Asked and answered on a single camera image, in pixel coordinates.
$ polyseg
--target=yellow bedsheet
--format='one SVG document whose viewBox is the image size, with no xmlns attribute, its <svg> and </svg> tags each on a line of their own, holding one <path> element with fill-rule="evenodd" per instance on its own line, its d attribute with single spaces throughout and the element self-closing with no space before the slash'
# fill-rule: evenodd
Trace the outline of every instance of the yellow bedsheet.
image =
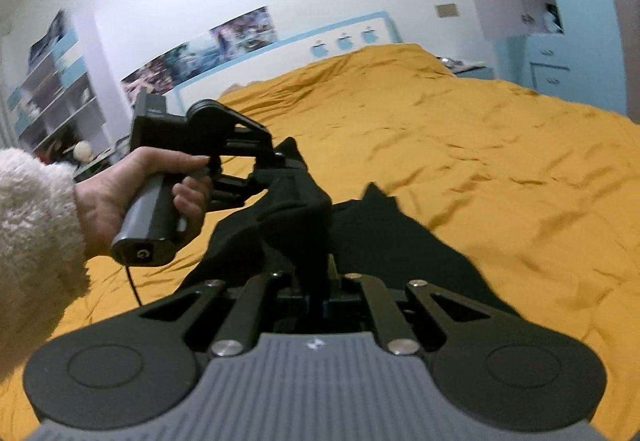
<svg viewBox="0 0 640 441">
<path fill-rule="evenodd" d="M 523 316 L 591 345 L 608 376 L 593 424 L 616 441 L 640 429 L 640 127 L 508 82 L 455 78 L 415 45 L 368 47 L 223 101 L 276 141 L 294 136 L 334 202 L 375 181 Z M 175 262 L 134 270 L 144 301 L 177 287 L 226 214 L 209 215 Z M 91 294 L 56 335 L 133 307 L 113 261 L 89 271 Z M 0 392 L 0 437 L 21 439 L 36 426 L 21 371 Z"/>
</svg>

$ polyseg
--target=light switch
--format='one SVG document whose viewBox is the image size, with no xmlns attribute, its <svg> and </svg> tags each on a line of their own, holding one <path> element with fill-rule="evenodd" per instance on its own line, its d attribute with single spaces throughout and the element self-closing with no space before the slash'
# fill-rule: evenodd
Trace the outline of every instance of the light switch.
<svg viewBox="0 0 640 441">
<path fill-rule="evenodd" d="M 460 16 L 457 4 L 439 4 L 436 6 L 436 12 L 440 18 L 447 18 L 450 16 Z"/>
</svg>

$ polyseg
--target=fluffy white sleeve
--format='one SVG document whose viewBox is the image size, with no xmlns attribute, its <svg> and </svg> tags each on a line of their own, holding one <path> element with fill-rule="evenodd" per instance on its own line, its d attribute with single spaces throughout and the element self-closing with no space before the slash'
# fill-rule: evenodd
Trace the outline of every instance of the fluffy white sleeve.
<svg viewBox="0 0 640 441">
<path fill-rule="evenodd" d="M 88 289 L 73 170 L 0 151 L 0 381 Z"/>
</svg>

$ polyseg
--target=black cloth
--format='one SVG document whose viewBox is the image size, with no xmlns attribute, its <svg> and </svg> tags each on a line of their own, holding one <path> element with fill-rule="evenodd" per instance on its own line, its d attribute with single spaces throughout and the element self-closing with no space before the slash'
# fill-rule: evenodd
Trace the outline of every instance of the black cloth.
<svg viewBox="0 0 640 441">
<path fill-rule="evenodd" d="M 283 269 L 291 271 L 295 265 L 299 275 L 305 269 L 326 269 L 326 254 L 331 252 L 339 273 L 373 275 L 393 289 L 423 279 L 517 314 L 491 290 L 469 259 L 404 215 L 395 198 L 387 197 L 373 183 L 361 200 L 331 207 L 319 188 L 312 193 L 315 199 L 303 196 L 301 200 L 297 194 L 291 201 L 290 192 L 300 184 L 300 179 L 290 182 L 291 175 L 306 176 L 306 183 L 313 181 L 304 170 L 289 170 L 288 174 L 289 182 L 272 185 L 255 204 L 218 223 L 202 261 L 180 289 L 212 278 L 225 280 L 230 287 L 244 285 L 253 275 L 273 269 L 273 263 L 266 262 L 267 243 L 290 260 L 290 266 Z"/>
</svg>

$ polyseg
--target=wrist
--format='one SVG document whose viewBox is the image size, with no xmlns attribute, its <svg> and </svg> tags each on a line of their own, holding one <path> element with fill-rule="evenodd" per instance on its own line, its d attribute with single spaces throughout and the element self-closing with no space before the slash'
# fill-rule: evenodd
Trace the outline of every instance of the wrist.
<svg viewBox="0 0 640 441">
<path fill-rule="evenodd" d="M 96 241 L 97 230 L 97 200 L 91 190 L 83 183 L 78 183 L 74 187 L 76 197 L 76 212 L 80 222 L 80 230 L 84 238 L 84 258 L 86 261 L 98 255 L 103 255 L 98 241 Z"/>
</svg>

